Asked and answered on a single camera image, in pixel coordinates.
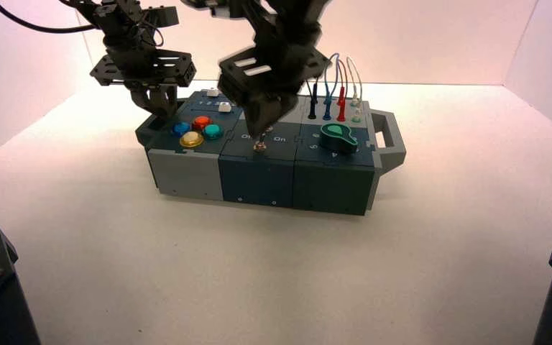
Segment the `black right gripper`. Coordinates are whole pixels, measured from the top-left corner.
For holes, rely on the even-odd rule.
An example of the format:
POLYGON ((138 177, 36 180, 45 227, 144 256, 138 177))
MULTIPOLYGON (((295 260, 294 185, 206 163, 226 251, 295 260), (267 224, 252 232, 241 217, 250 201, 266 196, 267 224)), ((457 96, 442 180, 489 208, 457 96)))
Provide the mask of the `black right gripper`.
POLYGON ((248 134, 257 138, 296 107, 305 81, 329 65, 314 46, 251 46, 219 61, 218 89, 234 103, 245 104, 248 134))

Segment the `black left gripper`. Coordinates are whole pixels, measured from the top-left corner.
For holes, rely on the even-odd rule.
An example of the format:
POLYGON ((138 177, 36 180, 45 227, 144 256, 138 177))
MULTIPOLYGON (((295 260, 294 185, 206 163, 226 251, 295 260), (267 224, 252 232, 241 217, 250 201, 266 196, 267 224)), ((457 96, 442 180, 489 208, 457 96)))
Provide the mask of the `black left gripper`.
POLYGON ((177 86, 189 86, 195 74, 190 53, 144 45, 107 47, 106 54, 90 71, 90 76, 102 86, 126 83, 160 86, 160 93, 148 88, 131 88, 130 95, 136 106, 161 119, 176 114, 177 86))

